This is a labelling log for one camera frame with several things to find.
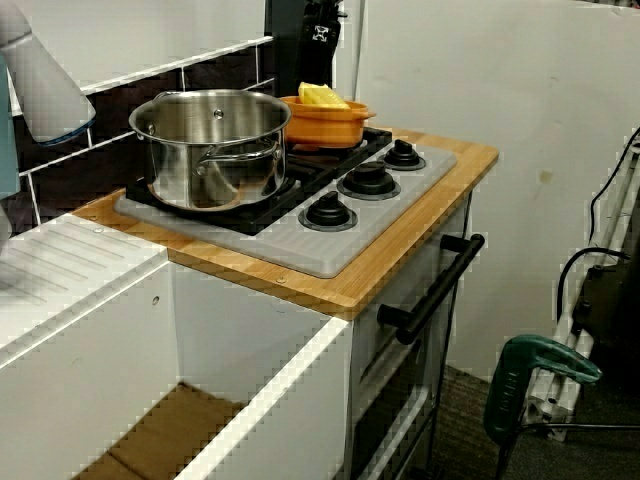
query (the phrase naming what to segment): white wall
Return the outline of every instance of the white wall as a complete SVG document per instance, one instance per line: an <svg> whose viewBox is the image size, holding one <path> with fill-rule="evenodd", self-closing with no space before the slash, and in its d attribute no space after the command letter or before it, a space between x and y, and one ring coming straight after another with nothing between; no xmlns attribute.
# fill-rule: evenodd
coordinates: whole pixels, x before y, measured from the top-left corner
<svg viewBox="0 0 640 480"><path fill-rule="evenodd" d="M487 248L464 277L448 358L490 378L506 340L551 334L562 266L586 246L586 206L640 124L640 12L572 0L366 4L358 95L376 123L502 152L474 195L471 228Z"/></svg>
<svg viewBox="0 0 640 480"><path fill-rule="evenodd" d="M87 86L264 36L264 0L14 0Z"/></svg>

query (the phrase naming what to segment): black knob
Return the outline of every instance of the black knob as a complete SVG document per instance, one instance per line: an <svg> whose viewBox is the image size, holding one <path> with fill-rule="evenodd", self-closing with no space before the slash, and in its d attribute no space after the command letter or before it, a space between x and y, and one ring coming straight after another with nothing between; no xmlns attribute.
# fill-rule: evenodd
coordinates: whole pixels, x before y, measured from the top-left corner
<svg viewBox="0 0 640 480"><path fill-rule="evenodd" d="M382 195L392 192L396 184L383 162L369 162L347 173L343 185L355 193Z"/></svg>
<svg viewBox="0 0 640 480"><path fill-rule="evenodd" d="M349 218L349 209L338 199L338 192L323 195L307 210L307 220L321 227L344 225Z"/></svg>
<svg viewBox="0 0 640 480"><path fill-rule="evenodd" d="M420 163L420 156L410 143L396 140L393 148L384 157L384 161L396 167L415 167Z"/></svg>

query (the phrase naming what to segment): green power tool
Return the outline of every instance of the green power tool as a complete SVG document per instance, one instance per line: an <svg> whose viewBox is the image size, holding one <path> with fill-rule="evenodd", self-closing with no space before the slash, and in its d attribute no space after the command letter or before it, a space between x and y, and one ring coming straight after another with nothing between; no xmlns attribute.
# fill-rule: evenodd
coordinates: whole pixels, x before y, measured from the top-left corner
<svg viewBox="0 0 640 480"><path fill-rule="evenodd" d="M520 426L534 368L565 375L580 384L594 383L602 372L575 350L539 335L509 340L500 355L484 411L484 429L502 445Z"/></svg>

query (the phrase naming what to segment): oven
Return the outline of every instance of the oven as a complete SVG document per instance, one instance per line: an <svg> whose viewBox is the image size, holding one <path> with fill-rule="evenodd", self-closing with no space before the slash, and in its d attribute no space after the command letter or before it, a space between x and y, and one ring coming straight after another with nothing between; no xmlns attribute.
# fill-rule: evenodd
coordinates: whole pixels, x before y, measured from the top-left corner
<svg viewBox="0 0 640 480"><path fill-rule="evenodd" d="M428 466L457 288L449 277L464 271L483 243L462 240L470 200L355 320L345 463L336 478L408 478L411 468ZM426 305L435 297L437 305ZM425 308L428 321L407 326L413 320L403 312Z"/></svg>

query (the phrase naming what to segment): orange pot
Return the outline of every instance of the orange pot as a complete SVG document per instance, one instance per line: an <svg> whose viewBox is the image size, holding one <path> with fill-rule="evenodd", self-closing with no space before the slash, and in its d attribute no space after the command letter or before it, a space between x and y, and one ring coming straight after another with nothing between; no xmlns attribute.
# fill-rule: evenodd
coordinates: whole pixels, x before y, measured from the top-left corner
<svg viewBox="0 0 640 480"><path fill-rule="evenodd" d="M362 141L364 122L375 117L366 105L347 102L350 110L304 105L299 97L281 98L291 109L291 121L284 129L287 143L349 148Z"/></svg>

